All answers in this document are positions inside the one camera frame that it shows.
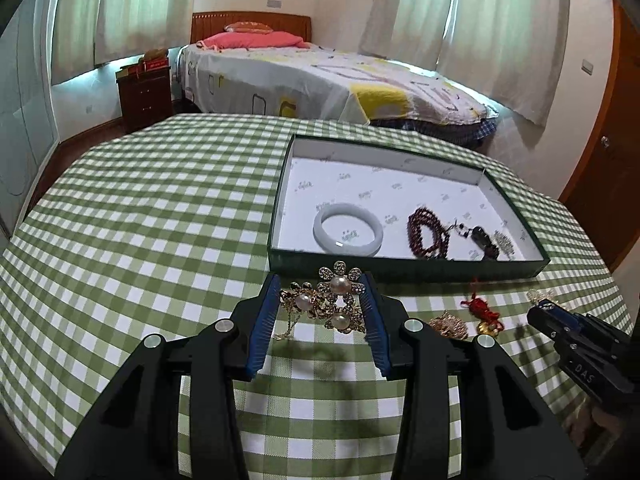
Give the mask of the person right hand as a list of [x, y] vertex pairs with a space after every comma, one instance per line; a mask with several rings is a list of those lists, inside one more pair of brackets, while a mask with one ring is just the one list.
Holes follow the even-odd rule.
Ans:
[[591, 409], [591, 418], [597, 426], [612, 434], [615, 439], [621, 437], [627, 428], [626, 419], [608, 414], [599, 405]]

